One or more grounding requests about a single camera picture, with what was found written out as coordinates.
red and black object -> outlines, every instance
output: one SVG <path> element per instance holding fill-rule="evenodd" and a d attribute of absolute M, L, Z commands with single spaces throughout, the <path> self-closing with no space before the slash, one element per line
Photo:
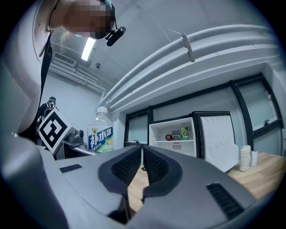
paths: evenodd
<path fill-rule="evenodd" d="M 167 134 L 166 136 L 165 136 L 165 139 L 167 140 L 167 141 L 172 141 L 172 135 L 170 135 L 170 134 Z"/>

black window frame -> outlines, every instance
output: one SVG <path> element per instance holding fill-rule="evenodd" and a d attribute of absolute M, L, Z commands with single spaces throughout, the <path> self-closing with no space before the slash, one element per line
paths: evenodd
<path fill-rule="evenodd" d="M 252 128 L 252 122 L 251 122 L 250 114 L 249 114 L 246 102 L 245 102 L 245 100 L 244 100 L 244 98 L 240 92 L 239 86 L 248 85 L 248 84 L 251 84 L 254 82 L 258 82 L 258 81 L 262 82 L 265 90 L 267 90 L 268 93 L 270 94 L 278 119 L 272 123 L 266 124 L 264 127 L 260 128 L 260 129 L 254 131 Z M 153 122 L 153 119 L 154 119 L 154 117 L 153 117 L 153 110 L 154 109 L 158 109 L 158 108 L 161 108 L 163 106 L 168 106 L 168 105 L 171 105 L 173 103 L 181 102 L 181 101 L 184 101 L 187 99 L 191 99 L 191 98 L 194 98 L 197 96 L 208 94 L 208 93 L 211 93 L 211 92 L 214 92 L 217 90 L 221 90 L 224 88 L 228 88 L 228 87 L 230 87 L 232 89 L 232 91 L 233 91 L 233 93 L 234 93 L 234 95 L 238 101 L 238 104 L 240 106 L 240 110 L 241 110 L 241 113 L 242 113 L 242 116 L 244 119 L 244 127 L 246 130 L 247 144 L 250 145 L 251 150 L 254 150 L 254 143 L 253 143 L 254 139 L 256 139 L 256 138 L 258 138 L 258 137 L 260 137 L 260 136 L 262 136 L 268 132 L 271 132 L 273 129 L 275 129 L 277 127 L 280 127 L 281 129 L 284 128 L 281 111 L 280 111 L 278 102 L 275 98 L 275 95 L 274 95 L 269 83 L 267 82 L 267 79 L 264 77 L 264 75 L 262 73 L 259 73 L 259 74 L 256 74 L 254 76 L 248 76 L 248 77 L 241 78 L 238 80 L 231 80 L 228 83 L 220 84 L 220 85 L 210 87 L 210 88 L 207 88 L 207 89 L 204 89 L 201 91 L 197 91 L 197 92 L 194 92 L 191 94 L 187 94 L 187 95 L 184 95 L 184 96 L 181 96 L 181 97 L 178 97 L 175 99 L 171 99 L 171 100 L 168 100 L 168 101 L 165 101 L 165 102 L 153 105 L 153 106 L 149 106 L 148 108 L 139 110 L 139 111 L 134 112 L 132 114 L 127 114 L 126 115 L 126 122 L 125 122 L 124 147 L 127 145 L 130 145 L 130 144 L 135 144 L 135 143 L 128 143 L 127 142 L 128 131 L 129 131 L 129 120 L 130 119 L 137 118 L 137 117 L 142 116 L 142 115 L 148 115 L 147 126 L 149 126 L 150 122 Z M 147 128 L 147 144 L 149 145 L 149 128 Z"/>

bottle label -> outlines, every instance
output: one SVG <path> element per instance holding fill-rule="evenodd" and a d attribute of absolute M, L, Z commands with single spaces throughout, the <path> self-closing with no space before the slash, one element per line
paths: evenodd
<path fill-rule="evenodd" d="M 88 127 L 88 149 L 100 153 L 114 150 L 113 128 Z"/>

wooden table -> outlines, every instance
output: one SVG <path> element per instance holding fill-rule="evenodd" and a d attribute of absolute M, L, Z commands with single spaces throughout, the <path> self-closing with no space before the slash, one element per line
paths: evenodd
<path fill-rule="evenodd" d="M 128 198 L 131 208 L 137 212 L 142 206 L 143 189 L 149 186 L 147 172 L 141 166 L 128 187 Z M 259 199 L 274 191 L 286 169 L 286 158 L 267 153 L 258 153 L 257 166 L 241 172 L 239 165 L 227 174 L 242 184 L 252 195 Z"/>

fluorescent light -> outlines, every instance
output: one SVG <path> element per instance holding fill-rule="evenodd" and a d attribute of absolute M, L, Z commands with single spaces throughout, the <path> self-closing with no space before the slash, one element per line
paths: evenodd
<path fill-rule="evenodd" d="M 95 43 L 95 39 L 92 38 L 88 38 L 88 40 L 86 41 L 86 44 L 84 46 L 84 51 L 82 53 L 81 58 L 88 61 L 88 56 L 90 54 L 91 49 L 93 48 L 93 45 Z"/>

